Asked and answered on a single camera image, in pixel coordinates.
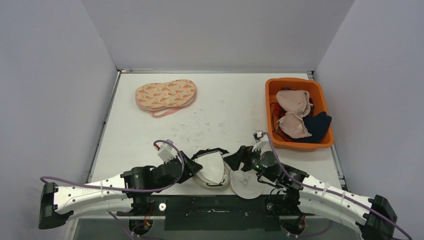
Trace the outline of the round white mesh laundry bag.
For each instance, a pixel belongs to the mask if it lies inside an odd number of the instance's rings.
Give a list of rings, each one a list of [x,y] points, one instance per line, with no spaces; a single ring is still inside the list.
[[[220,193],[231,190],[246,200],[255,199],[264,192],[264,185],[255,180],[252,172],[233,171],[223,160],[199,160],[198,163],[203,169],[193,180],[208,191]]]

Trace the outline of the beige pink lace bra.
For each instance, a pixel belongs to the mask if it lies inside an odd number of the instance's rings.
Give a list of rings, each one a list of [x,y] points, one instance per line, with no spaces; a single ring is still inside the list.
[[[311,112],[310,93],[305,90],[280,90],[276,100],[285,111],[277,122],[283,133],[292,139],[311,137],[303,118]]]

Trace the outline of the floral mesh laundry bag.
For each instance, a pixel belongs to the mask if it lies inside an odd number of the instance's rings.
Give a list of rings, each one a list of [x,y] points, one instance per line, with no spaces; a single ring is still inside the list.
[[[153,118],[162,118],[191,105],[197,96],[197,86],[189,79],[154,82],[135,90],[135,103]]]

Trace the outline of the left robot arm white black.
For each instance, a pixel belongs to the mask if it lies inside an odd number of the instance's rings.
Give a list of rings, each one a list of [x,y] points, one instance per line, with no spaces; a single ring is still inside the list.
[[[159,166],[138,166],[113,177],[87,184],[59,186],[44,184],[38,228],[53,229],[81,216],[117,212],[123,216],[142,216],[154,207],[149,199],[175,184],[194,177],[203,166],[184,152]]]

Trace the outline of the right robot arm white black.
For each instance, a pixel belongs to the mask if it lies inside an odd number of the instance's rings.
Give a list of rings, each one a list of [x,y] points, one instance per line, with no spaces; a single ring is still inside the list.
[[[280,162],[273,151],[241,146],[223,158],[233,171],[254,171],[261,179],[283,190],[282,197],[269,200],[275,215],[320,216],[358,232],[364,240],[391,240],[397,215],[389,201],[380,196],[361,196],[323,182]]]

